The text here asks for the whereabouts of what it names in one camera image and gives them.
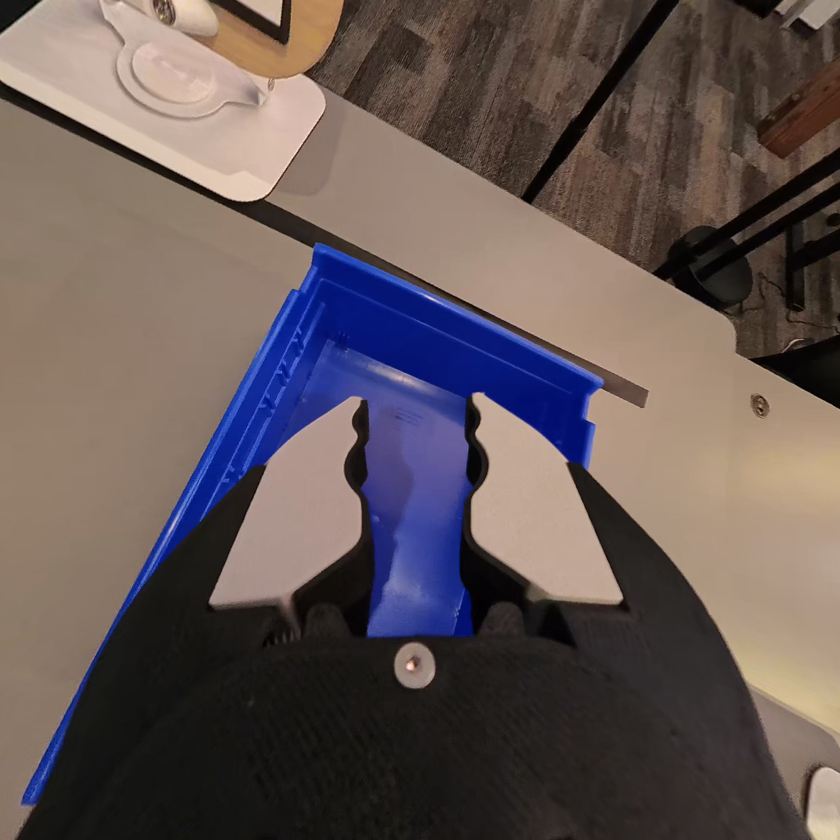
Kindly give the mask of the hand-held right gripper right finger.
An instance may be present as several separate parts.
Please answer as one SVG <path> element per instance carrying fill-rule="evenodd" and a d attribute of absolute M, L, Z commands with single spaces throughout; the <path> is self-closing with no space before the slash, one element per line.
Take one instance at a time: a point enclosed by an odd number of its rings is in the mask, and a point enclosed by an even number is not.
<path fill-rule="evenodd" d="M 574 640 L 624 620 L 624 597 L 574 482 L 574 464 L 519 416 L 467 401 L 459 576 L 472 634 Z"/>

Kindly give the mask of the printed instruction board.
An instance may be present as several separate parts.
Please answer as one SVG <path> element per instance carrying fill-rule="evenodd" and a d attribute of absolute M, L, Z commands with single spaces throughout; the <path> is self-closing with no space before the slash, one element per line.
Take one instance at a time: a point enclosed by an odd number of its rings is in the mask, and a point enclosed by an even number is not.
<path fill-rule="evenodd" d="M 212 1 L 250 27 L 283 46 L 291 31 L 291 1 Z"/>

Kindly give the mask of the brown wooden post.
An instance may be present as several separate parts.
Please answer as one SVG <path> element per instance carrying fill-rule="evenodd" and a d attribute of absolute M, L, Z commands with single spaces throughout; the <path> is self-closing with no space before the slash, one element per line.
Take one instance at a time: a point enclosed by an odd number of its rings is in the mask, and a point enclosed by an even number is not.
<path fill-rule="evenodd" d="M 839 80 L 814 80 L 762 120 L 758 141 L 785 159 L 839 118 Z"/>

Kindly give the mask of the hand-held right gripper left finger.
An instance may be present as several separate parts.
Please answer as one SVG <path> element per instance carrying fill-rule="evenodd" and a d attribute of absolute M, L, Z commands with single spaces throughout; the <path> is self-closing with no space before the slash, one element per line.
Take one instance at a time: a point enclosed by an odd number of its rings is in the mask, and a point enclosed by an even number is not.
<path fill-rule="evenodd" d="M 375 577 L 365 447 L 368 402 L 352 395 L 266 462 L 217 579 L 217 610 L 273 606 L 299 633 L 314 606 L 335 606 L 366 637 Z"/>

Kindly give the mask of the black easel frame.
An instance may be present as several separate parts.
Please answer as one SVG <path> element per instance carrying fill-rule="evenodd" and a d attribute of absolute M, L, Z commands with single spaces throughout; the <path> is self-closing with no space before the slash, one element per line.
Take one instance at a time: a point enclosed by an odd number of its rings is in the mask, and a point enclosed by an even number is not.
<path fill-rule="evenodd" d="M 553 174 L 568 159 L 595 116 L 677 5 L 677 1 L 653 3 L 604 78 L 564 129 L 537 174 L 523 191 L 521 199 L 524 202 L 532 204 Z M 839 80 L 838 59 L 816 73 L 803 87 L 815 80 L 823 81 L 833 77 Z M 654 275 L 662 280 L 672 280 L 679 290 L 716 310 L 738 306 L 749 297 L 753 288 L 749 255 L 783 236 L 784 302 L 789 311 L 802 312 L 805 308 L 805 270 L 837 254 L 839 250 L 837 225 L 830 233 L 805 241 L 805 222 L 838 203 L 839 184 L 828 186 L 741 243 L 735 243 L 734 237 L 831 175 L 836 175 L 838 170 L 839 150 L 834 150 L 721 227 L 693 228 L 672 245 L 667 260 L 656 269 Z"/>

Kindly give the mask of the blue plastic bin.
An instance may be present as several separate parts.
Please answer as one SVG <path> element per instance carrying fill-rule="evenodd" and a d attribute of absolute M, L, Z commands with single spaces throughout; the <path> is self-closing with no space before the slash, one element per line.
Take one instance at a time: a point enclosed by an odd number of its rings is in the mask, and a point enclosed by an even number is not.
<path fill-rule="evenodd" d="M 129 735 L 240 648 L 293 644 L 273 606 L 217 610 L 217 579 L 268 459 L 350 396 L 367 401 L 374 542 L 367 637 L 472 635 L 459 576 L 466 406 L 486 393 L 587 467 L 596 375 L 475 313 L 318 245 L 284 301 L 24 793 L 69 780 L 91 725 Z"/>

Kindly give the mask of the black office chair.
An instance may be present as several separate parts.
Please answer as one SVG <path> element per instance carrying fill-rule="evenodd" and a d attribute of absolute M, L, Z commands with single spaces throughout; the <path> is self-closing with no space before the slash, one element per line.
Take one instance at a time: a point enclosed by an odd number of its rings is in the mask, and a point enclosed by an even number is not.
<path fill-rule="evenodd" d="M 771 371 L 839 408 L 839 335 L 797 349 L 752 359 Z"/>

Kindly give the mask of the white document stand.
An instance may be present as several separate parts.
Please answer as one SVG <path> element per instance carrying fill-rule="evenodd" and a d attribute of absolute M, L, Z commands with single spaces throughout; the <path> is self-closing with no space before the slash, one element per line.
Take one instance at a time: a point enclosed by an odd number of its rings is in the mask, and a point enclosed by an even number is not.
<path fill-rule="evenodd" d="M 2 83 L 236 202 L 266 197 L 326 108 L 202 45 L 206 2 L 39 2 L 2 32 Z"/>

